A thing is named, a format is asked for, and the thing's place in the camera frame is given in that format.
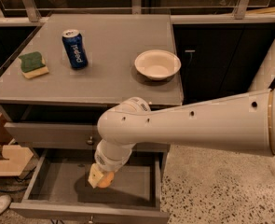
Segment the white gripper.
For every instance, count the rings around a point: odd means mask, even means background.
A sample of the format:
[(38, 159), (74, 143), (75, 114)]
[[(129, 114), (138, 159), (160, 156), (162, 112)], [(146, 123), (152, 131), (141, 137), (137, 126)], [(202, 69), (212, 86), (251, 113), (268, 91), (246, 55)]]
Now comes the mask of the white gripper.
[(121, 153), (96, 151), (94, 158), (96, 163), (91, 165), (88, 177), (88, 181), (94, 189), (103, 187), (104, 171), (116, 172), (127, 162), (127, 156)]

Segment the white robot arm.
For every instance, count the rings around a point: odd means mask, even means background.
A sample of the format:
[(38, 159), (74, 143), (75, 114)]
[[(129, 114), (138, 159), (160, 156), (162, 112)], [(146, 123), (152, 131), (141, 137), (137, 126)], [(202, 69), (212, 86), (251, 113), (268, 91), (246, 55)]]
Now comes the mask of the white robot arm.
[(88, 181), (108, 187), (138, 143), (162, 143), (275, 156), (275, 39), (249, 91), (192, 105), (152, 111), (133, 97), (104, 112), (102, 141)]

